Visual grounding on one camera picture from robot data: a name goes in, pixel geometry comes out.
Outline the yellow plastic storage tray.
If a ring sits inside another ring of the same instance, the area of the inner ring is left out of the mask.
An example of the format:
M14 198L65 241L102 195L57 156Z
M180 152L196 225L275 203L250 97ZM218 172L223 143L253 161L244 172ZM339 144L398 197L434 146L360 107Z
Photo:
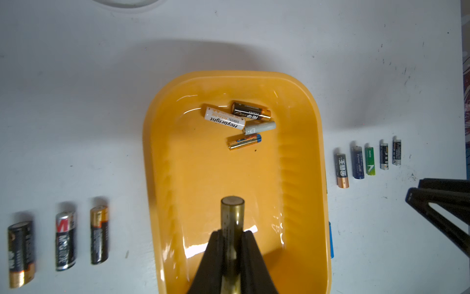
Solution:
M205 120L235 101L272 113L260 143L231 151L242 131ZM253 232L281 294L327 294L332 269L323 133L318 106L295 78L276 72L192 72L167 83L143 126L144 165L157 288L190 288L220 201L244 199Z

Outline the green battery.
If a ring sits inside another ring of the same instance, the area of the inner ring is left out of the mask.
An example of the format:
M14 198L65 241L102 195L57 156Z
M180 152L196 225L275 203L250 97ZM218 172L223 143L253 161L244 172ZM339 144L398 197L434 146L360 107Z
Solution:
M368 176L375 176L375 154L373 147L365 148L366 173Z

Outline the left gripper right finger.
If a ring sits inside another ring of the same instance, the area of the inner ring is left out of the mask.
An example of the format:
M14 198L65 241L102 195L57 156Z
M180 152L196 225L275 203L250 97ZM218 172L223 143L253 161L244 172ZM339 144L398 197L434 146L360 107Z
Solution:
M241 293L278 294L251 231L241 237Z

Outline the black red silver battery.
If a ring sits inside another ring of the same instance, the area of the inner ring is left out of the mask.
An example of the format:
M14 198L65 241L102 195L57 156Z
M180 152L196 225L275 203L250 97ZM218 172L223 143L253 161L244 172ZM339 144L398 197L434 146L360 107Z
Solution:
M76 218L75 211L64 211L56 215L56 271L68 270L75 265Z

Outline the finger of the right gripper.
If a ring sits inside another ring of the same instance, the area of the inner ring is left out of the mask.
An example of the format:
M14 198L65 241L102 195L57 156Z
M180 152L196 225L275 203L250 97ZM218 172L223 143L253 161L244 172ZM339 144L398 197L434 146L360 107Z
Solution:
M443 233L466 256L470 255L470 234L432 207L441 207L466 225L470 224L470 182L424 178L407 191L405 202Z

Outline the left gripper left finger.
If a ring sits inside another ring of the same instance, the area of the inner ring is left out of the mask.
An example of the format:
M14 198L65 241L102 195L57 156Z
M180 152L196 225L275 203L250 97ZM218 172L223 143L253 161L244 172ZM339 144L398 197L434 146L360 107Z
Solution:
M211 233L208 245L187 294L220 294L223 267L223 233Z

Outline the black white slim battery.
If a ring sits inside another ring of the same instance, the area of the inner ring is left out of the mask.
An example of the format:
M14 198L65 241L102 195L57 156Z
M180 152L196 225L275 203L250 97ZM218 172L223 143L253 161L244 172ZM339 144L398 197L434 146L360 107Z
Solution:
M387 143L380 143L379 146L379 159L380 159L380 169L388 170L389 169L389 145Z

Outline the dark blue battery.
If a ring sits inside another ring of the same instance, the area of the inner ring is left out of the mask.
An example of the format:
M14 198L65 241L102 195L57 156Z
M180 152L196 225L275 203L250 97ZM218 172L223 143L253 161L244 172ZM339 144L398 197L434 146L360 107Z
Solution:
M352 173L353 177L357 180L363 180L364 175L364 160L362 155L362 148L359 146L354 146L351 148L352 155Z

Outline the black copper battery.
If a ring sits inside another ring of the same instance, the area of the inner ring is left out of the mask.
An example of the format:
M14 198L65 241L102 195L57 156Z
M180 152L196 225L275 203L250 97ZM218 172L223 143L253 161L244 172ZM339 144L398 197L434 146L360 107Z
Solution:
M337 185L339 188L349 188L348 171L346 164L346 155L343 153L334 154L335 172L337 177Z

